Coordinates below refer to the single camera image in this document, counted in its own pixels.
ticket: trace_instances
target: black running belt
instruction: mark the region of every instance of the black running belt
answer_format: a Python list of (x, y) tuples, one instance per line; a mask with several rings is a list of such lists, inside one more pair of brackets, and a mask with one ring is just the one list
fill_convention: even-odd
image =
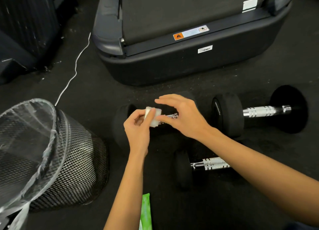
[[(182, 32), (253, 9), (256, 0), (122, 0), (123, 37), (127, 45)], [(257, 7), (263, 0), (257, 0)]]

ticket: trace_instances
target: wire mesh trash can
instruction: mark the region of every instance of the wire mesh trash can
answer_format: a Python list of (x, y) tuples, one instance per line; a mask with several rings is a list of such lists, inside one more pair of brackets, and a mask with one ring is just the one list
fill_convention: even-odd
[(109, 176), (106, 144), (44, 99), (0, 115), (0, 217), (88, 204)]

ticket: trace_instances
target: person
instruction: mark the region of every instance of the person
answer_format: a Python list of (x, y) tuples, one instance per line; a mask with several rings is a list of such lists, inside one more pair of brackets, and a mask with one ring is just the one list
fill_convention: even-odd
[[(155, 102), (172, 106), (179, 114), (176, 119), (161, 115), (156, 120), (204, 144), (295, 220), (319, 226), (318, 181), (223, 135), (206, 122), (190, 99), (170, 94), (160, 96)], [(104, 230), (139, 229), (143, 164), (155, 109), (145, 120), (144, 114), (145, 110), (136, 110), (124, 123), (130, 155)]]

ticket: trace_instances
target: hand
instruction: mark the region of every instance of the hand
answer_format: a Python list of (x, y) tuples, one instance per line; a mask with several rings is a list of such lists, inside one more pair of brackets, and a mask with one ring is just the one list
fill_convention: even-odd
[(169, 118), (165, 115), (157, 116), (155, 119), (170, 124), (187, 137), (197, 139), (201, 134), (211, 128), (205, 118), (198, 111), (195, 102), (181, 95), (169, 94), (155, 99), (158, 104), (166, 104), (178, 111), (178, 118)]
[(124, 129), (130, 143), (130, 156), (143, 157), (148, 153), (150, 143), (150, 123), (155, 116), (155, 108), (152, 108), (144, 120), (145, 109), (135, 110), (124, 122)]

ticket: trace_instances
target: white cable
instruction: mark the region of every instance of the white cable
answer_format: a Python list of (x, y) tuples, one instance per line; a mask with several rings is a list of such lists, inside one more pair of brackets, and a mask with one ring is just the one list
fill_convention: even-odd
[(59, 103), (59, 100), (62, 96), (62, 94), (65, 92), (65, 90), (68, 88), (70, 82), (77, 76), (78, 72), (77, 72), (77, 65), (78, 65), (78, 59), (80, 58), (81, 54), (83, 53), (83, 51), (85, 51), (85, 49), (87, 47), (89, 47), (89, 44), (90, 44), (90, 37), (91, 37), (91, 33), (89, 34), (89, 38), (87, 39), (88, 40), (88, 43), (87, 43), (87, 46), (80, 52), (80, 54), (78, 55), (78, 58), (75, 60), (75, 75), (69, 80), (68, 84), (66, 85), (66, 87), (63, 89), (63, 91), (61, 92), (61, 94), (59, 95), (58, 97), (58, 100), (56, 101), (56, 103), (54, 104), (54, 106), (57, 106), (57, 104)]

